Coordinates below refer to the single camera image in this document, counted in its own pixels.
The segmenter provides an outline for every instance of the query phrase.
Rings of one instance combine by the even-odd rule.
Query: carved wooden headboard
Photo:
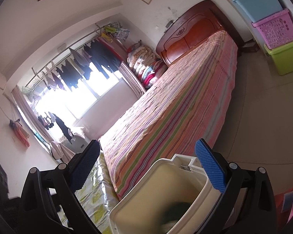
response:
[[[226,30],[238,47],[243,46],[241,36],[222,11],[212,1],[202,1],[167,30],[159,41],[156,52],[167,65],[171,65],[220,30]]]

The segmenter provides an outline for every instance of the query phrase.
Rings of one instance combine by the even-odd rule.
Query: blue plastic box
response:
[[[278,0],[232,0],[240,6],[253,23],[282,11]]]

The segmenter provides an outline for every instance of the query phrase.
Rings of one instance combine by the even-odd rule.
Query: clothes drying rack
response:
[[[110,24],[107,24],[105,26],[98,26],[97,24],[95,24],[98,28],[95,29],[94,31],[88,33],[87,35],[83,36],[82,38],[80,38],[79,40],[75,41],[73,44],[71,44],[70,46],[68,46],[67,48],[65,48],[63,51],[61,51],[59,54],[57,54],[55,57],[53,57],[46,65],[44,65],[38,72],[36,72],[34,70],[34,68],[31,68],[31,70],[33,71],[34,73],[34,76],[28,81],[28,83],[26,84],[26,87],[28,87],[28,85],[39,75],[39,73],[41,73],[45,68],[46,66],[48,66],[54,59],[56,59],[57,57],[59,57],[61,54],[63,54],[65,51],[69,50],[69,48],[71,48],[72,46],[74,46],[75,44],[77,44],[79,41],[83,40],[84,38],[90,36],[91,34],[94,34],[94,33],[97,33],[98,35],[95,36],[94,38],[92,38],[91,40],[87,41],[86,43],[82,44],[81,46],[79,46],[78,48],[76,48],[75,50],[79,50],[81,49],[84,45],[90,43],[91,41],[93,41],[95,38],[97,38],[98,36],[101,35],[102,33],[102,29],[104,29],[104,27],[106,26],[109,26]],[[57,62],[55,64],[55,66],[57,66],[58,64],[62,63],[63,61],[65,61],[68,57],[70,57],[72,54],[68,54],[66,55],[63,59],[61,59],[59,62]],[[38,82],[36,82],[32,87],[31,87],[31,91],[42,81],[42,79],[39,78]]]

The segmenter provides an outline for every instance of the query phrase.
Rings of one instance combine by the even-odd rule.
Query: floor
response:
[[[261,51],[239,57],[213,150],[241,168],[266,168],[275,194],[293,187],[293,72],[279,76]]]

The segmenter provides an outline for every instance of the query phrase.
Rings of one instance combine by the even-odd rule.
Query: white bin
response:
[[[111,211],[111,229],[114,234],[160,234],[167,207],[189,202],[188,211],[168,233],[193,234],[220,195],[196,157],[175,154],[171,160],[157,160]]]

